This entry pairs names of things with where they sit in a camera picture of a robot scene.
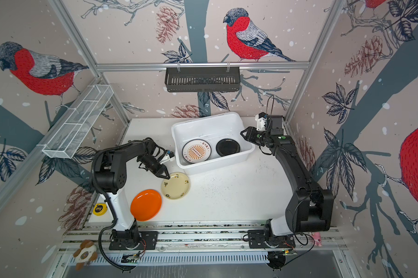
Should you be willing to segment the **cream yellow plate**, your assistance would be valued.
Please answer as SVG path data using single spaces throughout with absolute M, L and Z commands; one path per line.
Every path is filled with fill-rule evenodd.
M 190 178 L 185 173 L 175 172 L 170 174 L 169 179 L 164 179 L 161 184 L 161 193 L 167 199 L 180 199 L 190 189 Z

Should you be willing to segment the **black plate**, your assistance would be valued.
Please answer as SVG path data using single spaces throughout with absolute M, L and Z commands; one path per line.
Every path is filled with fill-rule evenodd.
M 241 151 L 240 144 L 234 139 L 222 139 L 215 148 L 220 157 L 237 154 Z

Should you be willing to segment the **orange plate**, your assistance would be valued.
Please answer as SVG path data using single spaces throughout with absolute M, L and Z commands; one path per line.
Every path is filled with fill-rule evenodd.
M 130 212 L 137 221 L 149 221 L 154 218 L 162 207 L 162 197 L 156 190 L 140 192 L 130 205 Z

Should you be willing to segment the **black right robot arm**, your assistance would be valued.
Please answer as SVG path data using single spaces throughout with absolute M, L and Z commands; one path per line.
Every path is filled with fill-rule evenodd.
M 306 232 L 328 231 L 331 227 L 334 195 L 321 188 L 303 163 L 295 141 L 283 127 L 284 117 L 261 112 L 255 116 L 256 127 L 248 127 L 240 135 L 246 141 L 266 147 L 283 167 L 292 189 L 292 198 L 283 216 L 267 220 L 264 237 L 274 243 L 284 236 Z

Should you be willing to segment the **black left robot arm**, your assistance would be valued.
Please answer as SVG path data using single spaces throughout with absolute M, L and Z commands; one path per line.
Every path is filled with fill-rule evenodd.
M 137 220 L 131 212 L 124 195 L 128 179 L 127 163 L 135 159 L 139 169 L 154 176 L 170 179 L 165 161 L 173 159 L 174 152 L 157 145 L 150 137 L 98 151 L 92 160 L 91 179 L 96 191 L 104 197 L 111 212 L 112 222 L 99 233 L 102 240 L 105 231 L 111 231 L 112 243 L 138 244 L 141 235 Z

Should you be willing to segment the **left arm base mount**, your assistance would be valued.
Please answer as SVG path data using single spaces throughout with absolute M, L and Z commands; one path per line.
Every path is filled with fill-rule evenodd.
M 109 249 L 112 251 L 154 250 L 157 239 L 157 231 L 131 233 L 113 230 Z

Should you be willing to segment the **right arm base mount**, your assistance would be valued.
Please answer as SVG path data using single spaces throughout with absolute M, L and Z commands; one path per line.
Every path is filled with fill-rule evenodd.
M 294 249 L 294 239 L 289 236 L 275 236 L 265 229 L 252 229 L 247 231 L 243 238 L 251 249 Z

